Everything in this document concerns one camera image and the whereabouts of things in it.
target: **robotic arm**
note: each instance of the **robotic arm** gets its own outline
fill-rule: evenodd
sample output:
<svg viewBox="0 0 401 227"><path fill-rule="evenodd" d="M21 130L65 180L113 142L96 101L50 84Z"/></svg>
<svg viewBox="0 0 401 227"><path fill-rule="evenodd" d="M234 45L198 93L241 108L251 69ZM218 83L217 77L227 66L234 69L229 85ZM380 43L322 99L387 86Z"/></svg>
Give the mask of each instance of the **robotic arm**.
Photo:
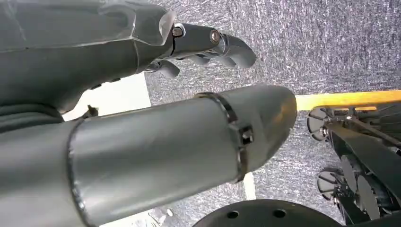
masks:
<svg viewBox="0 0 401 227"><path fill-rule="evenodd" d="M171 13L138 0L0 5L4 227L99 226L241 181L295 122L295 96L278 86L64 122L87 89L144 70L175 77L170 59L250 67L256 56L236 37L173 25Z"/></svg>

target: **screw head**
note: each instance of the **screw head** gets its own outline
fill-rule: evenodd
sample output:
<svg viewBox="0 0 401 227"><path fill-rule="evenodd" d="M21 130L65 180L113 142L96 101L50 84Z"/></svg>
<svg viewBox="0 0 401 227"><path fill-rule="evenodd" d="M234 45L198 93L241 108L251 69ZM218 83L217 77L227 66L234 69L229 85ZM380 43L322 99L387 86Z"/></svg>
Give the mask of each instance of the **screw head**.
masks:
<svg viewBox="0 0 401 227"><path fill-rule="evenodd" d="M319 128L319 134L321 137L326 137L327 136L327 129L320 127Z"/></svg>
<svg viewBox="0 0 401 227"><path fill-rule="evenodd" d="M212 30L210 32L210 40L214 44L218 44L220 42L220 33L217 30Z"/></svg>
<svg viewBox="0 0 401 227"><path fill-rule="evenodd" d="M183 30L180 27L173 28L173 36L174 37L183 36Z"/></svg>
<svg viewBox="0 0 401 227"><path fill-rule="evenodd" d="M242 134L242 139L244 139L244 140L248 140L249 142L253 142L253 133L252 133L252 131L245 131L243 134Z"/></svg>

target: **robotic finger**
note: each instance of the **robotic finger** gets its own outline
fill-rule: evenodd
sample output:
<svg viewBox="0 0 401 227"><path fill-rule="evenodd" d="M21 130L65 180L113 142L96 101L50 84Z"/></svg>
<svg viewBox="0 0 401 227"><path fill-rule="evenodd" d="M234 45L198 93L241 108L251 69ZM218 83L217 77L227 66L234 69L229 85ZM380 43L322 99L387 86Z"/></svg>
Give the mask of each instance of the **robotic finger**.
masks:
<svg viewBox="0 0 401 227"><path fill-rule="evenodd" d="M175 24L171 32L174 38L173 49L170 55L163 57L164 60L189 59L196 64L204 65L210 59L215 58L227 67L238 66L240 68L249 68L256 61L255 53L244 41L220 33L214 28ZM166 61L154 62L146 70L155 72L162 68L165 70L160 72L169 78L174 78L179 73L177 67Z"/></svg>

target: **transparent plastic cover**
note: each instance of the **transparent plastic cover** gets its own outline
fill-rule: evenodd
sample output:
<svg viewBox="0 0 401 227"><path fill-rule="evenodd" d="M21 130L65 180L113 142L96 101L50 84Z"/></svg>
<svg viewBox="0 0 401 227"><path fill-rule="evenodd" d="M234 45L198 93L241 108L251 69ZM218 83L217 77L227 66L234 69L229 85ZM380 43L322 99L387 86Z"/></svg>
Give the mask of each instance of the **transparent plastic cover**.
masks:
<svg viewBox="0 0 401 227"><path fill-rule="evenodd" d="M134 39L164 45L175 13L146 0L0 0L0 52Z"/></svg>

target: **metal bolt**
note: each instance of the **metal bolt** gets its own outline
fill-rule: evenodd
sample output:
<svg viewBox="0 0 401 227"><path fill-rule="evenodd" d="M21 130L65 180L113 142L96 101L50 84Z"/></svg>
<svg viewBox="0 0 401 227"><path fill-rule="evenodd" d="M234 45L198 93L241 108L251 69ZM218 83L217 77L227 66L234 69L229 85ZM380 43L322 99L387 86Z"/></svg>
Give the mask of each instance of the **metal bolt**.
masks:
<svg viewBox="0 0 401 227"><path fill-rule="evenodd" d="M79 206L79 208L80 208L81 210L85 209L85 205L84 205L83 202L79 202L79 203L78 203L78 206Z"/></svg>
<svg viewBox="0 0 401 227"><path fill-rule="evenodd" d="M321 137L326 137L327 136L327 130L323 127L319 128L319 134Z"/></svg>
<svg viewBox="0 0 401 227"><path fill-rule="evenodd" d="M218 44L220 42L220 33L217 30L212 30L210 32L210 40L214 44Z"/></svg>
<svg viewBox="0 0 401 227"><path fill-rule="evenodd" d="M253 142L253 134L252 131L245 131L242 134L242 139L249 140L249 142Z"/></svg>
<svg viewBox="0 0 401 227"><path fill-rule="evenodd" d="M173 28L173 36L174 37L180 37L183 36L184 32L180 27L175 27Z"/></svg>

